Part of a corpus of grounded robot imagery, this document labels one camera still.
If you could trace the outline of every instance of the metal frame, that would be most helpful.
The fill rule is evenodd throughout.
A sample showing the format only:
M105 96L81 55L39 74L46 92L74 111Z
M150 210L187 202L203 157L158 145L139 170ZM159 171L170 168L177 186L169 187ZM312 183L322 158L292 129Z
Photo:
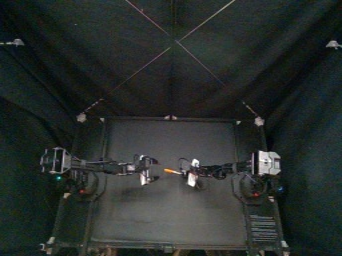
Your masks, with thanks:
M169 120L165 120L162 118L131 118L131 117L114 117L114 120L139 120L139 121L165 121L170 122ZM186 122L227 122L234 124L234 137L236 137L236 158L237 161L240 161L240 137L238 137L238 124L236 120L232 119L197 119L197 118L185 118L179 119L178 121L186 121ZM102 132L102 155L106 155L106 145L107 145L107 122L103 124L103 132ZM265 143L265 136L264 134L264 129L260 129L260 134L261 134L261 145L266 145ZM87 256L89 250L97 249L97 248L106 248L106 247L113 247L113 248L133 248L133 249L155 249L155 250L163 250L166 252L173 252L177 249L197 249L197 250L242 250L242 251L249 251L250 256L257 256L261 250L266 251L274 251L278 256L286 255L286 251L284 250L282 246L282 241L284 241L284 233L282 233L282 225L281 225L281 216L280 216L280 210L278 210L278 203L277 200L273 203L273 212L270 213L272 216L274 216L274 223L276 223L276 230L277 230L277 241L274 243L269 243L268 245L265 244L256 244L253 243L253 219L250 217L252 214L256 214L256 205L248 205L244 204L244 210L245 210L245 221L246 221L246 244L245 245L195 245L195 244L182 244L182 243L153 243L153 242L130 242L130 241L118 241L118 242L95 242L90 241L91 237L91 230L93 230L93 224L94 224L94 211L97 207L97 201L99 197L102 196L103 192L95 197L89 203L89 213L87 213L87 223L86 223L86 232L83 236L83 241L81 243L65 243L65 242L55 242L55 238L59 236L61 232L61 221L63 219L63 214L65 214L65 207L66 207L66 202L69 196L63 197L61 199L61 204L59 204L59 211L58 211L58 217L56 217L56 222L55 222L55 228L52 232L52 238L51 238L51 244L47 243L47 247L51 246L54 248L52 254L55 254L55 250L59 250L61 248L65 247L74 247L79 251L79 256Z

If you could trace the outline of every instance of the small object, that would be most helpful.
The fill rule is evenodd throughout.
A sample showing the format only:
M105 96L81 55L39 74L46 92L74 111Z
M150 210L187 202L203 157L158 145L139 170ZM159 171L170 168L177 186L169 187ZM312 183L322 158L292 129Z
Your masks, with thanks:
M85 113L81 113L77 116L78 122L85 123L87 121L87 115Z
M42 243L42 244L39 244L39 246L42 246L42 248L39 250L44 252L46 251L46 244Z
M342 48L342 45L338 44L338 42L336 40L332 40L328 45L326 45L326 48L336 48L336 50L338 50L338 47Z
M187 185L191 187L195 187L197 181L198 181L198 175L190 172L187 177Z
M282 240L282 247L284 247L284 248L289 248L289 244L286 243L285 240Z
M24 46L24 42L22 39L15 39L14 42L0 42L0 45L15 45L18 46Z
M147 177L149 177L149 171L142 171L142 173L141 173L142 186L145 186L150 183Z
M47 241L47 244L54 244L55 243L55 236L52 236L48 241Z
M191 166L193 166L193 167L199 167L199 161L198 161L198 159L194 159L194 160L193 160Z
M71 196L71 193L65 193L63 198L67 199Z
M281 156L276 152L258 151L253 154L253 174L278 175L281 172Z
M264 126L265 125L265 120L258 116L256 118L256 121L254 121L256 125L260 127L260 126Z
M14 43L12 43L12 44L14 44L16 47L18 47L18 46L24 46L24 45L26 45L22 39L15 39L15 41L14 41Z
M173 170L173 169L165 169L165 172L167 172L167 173L174 173L174 174L181 174L181 175L182 175L182 172L178 172L178 171L175 171L175 170Z

